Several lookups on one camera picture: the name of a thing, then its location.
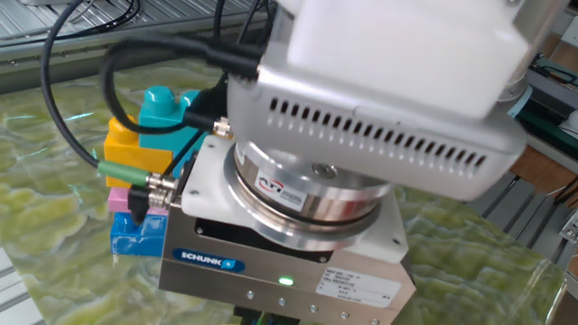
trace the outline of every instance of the bolt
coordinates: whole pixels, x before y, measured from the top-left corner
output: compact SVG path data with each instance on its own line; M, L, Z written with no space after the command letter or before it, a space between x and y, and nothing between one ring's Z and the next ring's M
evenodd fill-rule
M324 179L332 179L335 178L335 176L337 176L337 170L335 169L335 167L326 165L324 163L314 163L313 171L320 177L323 177Z

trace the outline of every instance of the blue toy block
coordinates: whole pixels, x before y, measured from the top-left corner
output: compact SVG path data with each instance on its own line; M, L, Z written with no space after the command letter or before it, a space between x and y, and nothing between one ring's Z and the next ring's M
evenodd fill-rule
M197 95L199 95L198 90L188 91L181 96L181 102L176 104L174 95L167 87L150 87L144 93L144 103L138 117L138 124L141 126L163 127L180 123L184 111ZM169 135L139 135L138 143L142 148L172 151L172 156L174 157L196 133L196 129L185 127ZM193 151L200 149L204 138L205 135L184 156L174 169L173 176L180 176L182 166L191 158Z
M166 216L148 215L138 227L129 213L117 212L110 230L110 251L118 255L161 257L166 224Z

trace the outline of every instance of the silver metal flange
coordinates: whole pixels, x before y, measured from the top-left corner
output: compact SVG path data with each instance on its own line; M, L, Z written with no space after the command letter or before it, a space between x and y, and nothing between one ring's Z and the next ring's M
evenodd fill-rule
M368 214L346 224L316 223L286 215L261 200L241 179L235 164L234 147L223 163L225 181L238 209L256 223L252 228L279 245L303 251L328 251L351 246L361 240L379 217L379 202Z
M250 142L236 144L235 163L245 186L275 210L300 220L348 223L363 218L388 194L392 185L290 153L262 150ZM300 204L283 204L269 195L274 182Z

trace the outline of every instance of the yellow toy block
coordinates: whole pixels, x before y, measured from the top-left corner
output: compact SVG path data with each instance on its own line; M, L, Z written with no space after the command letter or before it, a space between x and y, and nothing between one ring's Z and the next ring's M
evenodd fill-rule
M105 160L162 173L171 163L172 151L139 147L138 134L126 129L113 117L108 122ZM107 176L107 186L130 188L131 184Z

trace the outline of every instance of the green marble surface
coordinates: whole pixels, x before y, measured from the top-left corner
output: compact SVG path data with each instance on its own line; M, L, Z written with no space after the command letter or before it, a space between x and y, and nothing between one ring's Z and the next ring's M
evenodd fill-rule
M187 60L117 74L127 110L144 90L211 86ZM97 78L54 86L62 114L98 157L110 118ZM157 289L160 261L112 256L104 178L66 145L42 93L0 97L0 243L49 325L220 325L232 307ZM417 293L396 325L544 324L563 272L453 200L397 188Z

